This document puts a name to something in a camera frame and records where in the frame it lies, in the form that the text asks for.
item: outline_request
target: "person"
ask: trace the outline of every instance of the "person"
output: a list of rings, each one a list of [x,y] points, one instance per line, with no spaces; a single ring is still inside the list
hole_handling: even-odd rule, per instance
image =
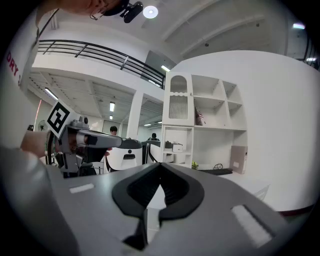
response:
[[[115,126],[111,126],[111,127],[110,127],[110,134],[111,134],[111,135],[116,136],[116,135],[117,135],[117,132],[118,132],[117,127],[115,127]]]
[[[148,138],[148,141],[160,141],[158,138],[157,138],[157,134],[155,133],[152,133],[152,137],[151,138]]]
[[[127,0],[44,0],[28,16],[12,39],[0,66],[0,120],[4,120],[0,127],[1,146],[9,149],[21,148],[39,158],[45,155],[48,133],[27,130],[29,121],[34,116],[30,111],[32,105],[24,95],[28,90],[29,73],[38,52],[38,25],[44,14],[62,9],[97,20],[105,12],[123,7],[125,2]],[[11,113],[18,113],[19,117],[12,118]],[[71,136],[71,149],[75,147],[75,143],[75,136]]]

